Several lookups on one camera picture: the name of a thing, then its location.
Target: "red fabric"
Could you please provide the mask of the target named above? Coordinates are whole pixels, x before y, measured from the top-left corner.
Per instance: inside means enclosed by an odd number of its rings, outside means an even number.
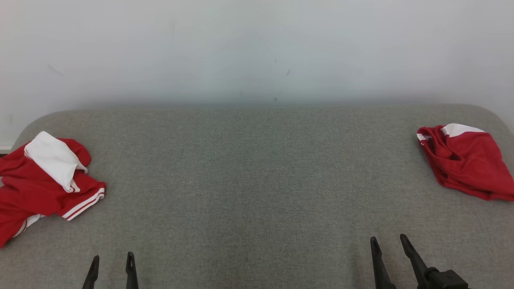
[[[89,165],[91,157],[83,145],[74,139],[59,140],[68,145],[84,166]],[[97,182],[84,171],[76,170],[73,180],[80,192],[67,193],[32,159],[25,156],[26,145],[0,158],[0,176],[4,183],[0,188],[0,248],[16,235],[28,217],[36,214],[50,216],[54,213],[63,216],[105,188],[104,182]]]
[[[420,144],[437,181],[484,200],[514,201],[514,180],[492,136],[464,132],[450,137],[441,128],[443,125],[418,130],[429,136]]]

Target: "gray fabric surface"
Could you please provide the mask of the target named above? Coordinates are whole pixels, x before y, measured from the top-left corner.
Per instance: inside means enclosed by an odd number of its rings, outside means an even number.
[[[84,144],[105,199],[43,218],[0,250],[1,288],[374,288],[370,237],[391,280],[416,288],[399,235],[472,288],[512,288],[514,207],[441,187],[416,140],[462,123],[514,137],[468,105],[71,111],[29,125]]]

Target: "red and white garment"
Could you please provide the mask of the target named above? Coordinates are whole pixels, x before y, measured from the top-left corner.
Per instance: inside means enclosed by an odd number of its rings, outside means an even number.
[[[514,201],[514,180],[490,134],[451,123],[420,128],[417,138],[441,185],[484,200]]]
[[[70,221],[104,198],[105,183],[86,174],[90,162],[76,140],[46,132],[0,158],[0,248],[42,216]]]

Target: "folded red cloth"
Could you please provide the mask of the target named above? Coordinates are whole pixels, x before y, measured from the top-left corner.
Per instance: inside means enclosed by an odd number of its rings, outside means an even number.
[[[514,201],[514,180],[492,136],[451,123],[417,132],[437,181],[484,200]]]

